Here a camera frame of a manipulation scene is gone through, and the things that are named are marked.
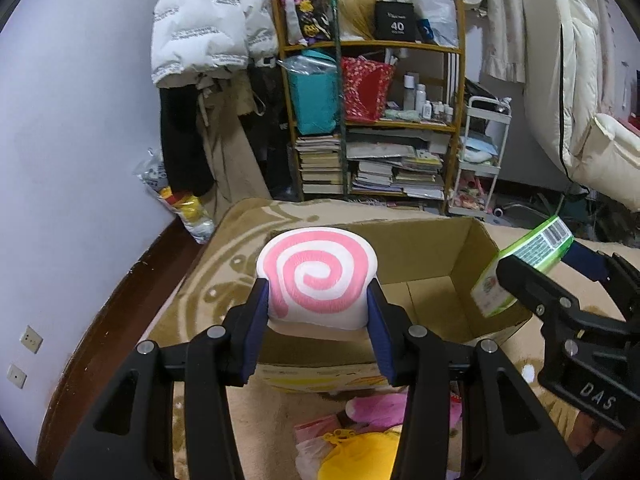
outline white wall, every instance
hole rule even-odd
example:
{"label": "white wall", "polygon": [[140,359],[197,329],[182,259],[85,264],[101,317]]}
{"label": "white wall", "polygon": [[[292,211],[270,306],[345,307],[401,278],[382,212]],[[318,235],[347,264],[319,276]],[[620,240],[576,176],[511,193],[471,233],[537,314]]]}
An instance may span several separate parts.
{"label": "white wall", "polygon": [[[640,70],[640,41],[631,29],[626,17],[615,3],[609,3],[610,24],[614,30],[616,67],[616,117],[628,117],[636,108],[636,70]],[[547,189],[564,190],[567,179],[556,168],[530,132],[524,111],[524,85],[508,83],[481,73],[483,37],[488,30],[488,20],[474,12],[466,14],[466,76],[480,82],[498,97],[511,97],[513,120],[502,162],[501,180],[521,182]],[[622,110],[625,72],[622,61],[629,63],[632,77],[627,93],[627,109]]]}
{"label": "white wall", "polygon": [[22,0],[0,32],[0,413],[32,458],[66,362],[171,219],[132,174],[159,145],[155,2]]}

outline white puffer jacket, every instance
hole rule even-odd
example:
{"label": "white puffer jacket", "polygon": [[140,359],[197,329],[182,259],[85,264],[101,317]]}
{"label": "white puffer jacket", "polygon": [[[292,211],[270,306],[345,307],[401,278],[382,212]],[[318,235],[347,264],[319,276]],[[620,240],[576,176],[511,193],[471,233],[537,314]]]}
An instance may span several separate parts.
{"label": "white puffer jacket", "polygon": [[269,0],[158,0],[151,78],[160,88],[229,78],[278,49]]}

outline floor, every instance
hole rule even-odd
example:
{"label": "floor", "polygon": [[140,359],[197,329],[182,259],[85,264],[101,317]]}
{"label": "floor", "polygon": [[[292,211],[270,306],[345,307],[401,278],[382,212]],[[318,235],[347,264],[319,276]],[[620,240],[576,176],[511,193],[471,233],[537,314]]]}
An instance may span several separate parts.
{"label": "floor", "polygon": [[65,371],[63,388],[54,394],[40,434],[36,465],[46,478],[52,477],[86,410],[196,263],[202,247],[176,219],[123,279],[89,328]]}

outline white rolling cart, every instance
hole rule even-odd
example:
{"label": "white rolling cart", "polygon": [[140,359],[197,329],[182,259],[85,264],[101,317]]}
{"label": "white rolling cart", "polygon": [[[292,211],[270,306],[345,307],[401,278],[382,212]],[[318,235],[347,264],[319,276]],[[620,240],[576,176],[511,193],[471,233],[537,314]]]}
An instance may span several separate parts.
{"label": "white rolling cart", "polygon": [[[490,110],[484,110],[484,108],[477,108],[474,106],[477,102],[489,103],[497,105],[499,107],[506,108],[507,113],[502,114],[498,112],[492,112]],[[504,133],[502,135],[502,142],[500,143],[500,150],[498,152],[498,160],[495,164],[474,164],[472,162],[465,161],[466,142],[469,138],[469,126],[471,124],[471,118],[476,117],[479,119],[495,121],[504,125]],[[476,218],[484,219],[488,213],[486,212],[487,206],[491,203],[491,197],[494,194],[495,183],[498,180],[498,174],[500,173],[500,167],[502,165],[502,158],[504,156],[504,147],[507,145],[507,136],[509,135],[509,126],[511,124],[511,107],[496,99],[490,99],[487,97],[473,96],[469,99],[466,106],[466,125],[464,136],[460,137],[460,140],[464,142],[461,150],[458,150],[458,171],[456,173],[456,183],[453,190],[449,194],[448,208],[450,214],[463,215],[463,216],[475,216]],[[460,188],[460,176],[463,171],[471,171],[477,176],[492,177],[491,187],[489,193],[486,196],[484,202],[484,208],[482,210],[471,209],[466,207],[458,207],[454,205],[455,197],[459,193]]]}

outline pink and white spiral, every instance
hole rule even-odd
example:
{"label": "pink and white spiral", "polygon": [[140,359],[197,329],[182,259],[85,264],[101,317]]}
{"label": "pink and white spiral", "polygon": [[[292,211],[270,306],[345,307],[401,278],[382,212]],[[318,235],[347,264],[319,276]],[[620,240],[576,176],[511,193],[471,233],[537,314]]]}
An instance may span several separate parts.
{"label": "pink and white spiral", "polygon": [[362,237],[342,229],[295,229],[269,241],[257,261],[269,280],[271,320],[342,330],[367,324],[367,285],[378,270]]}

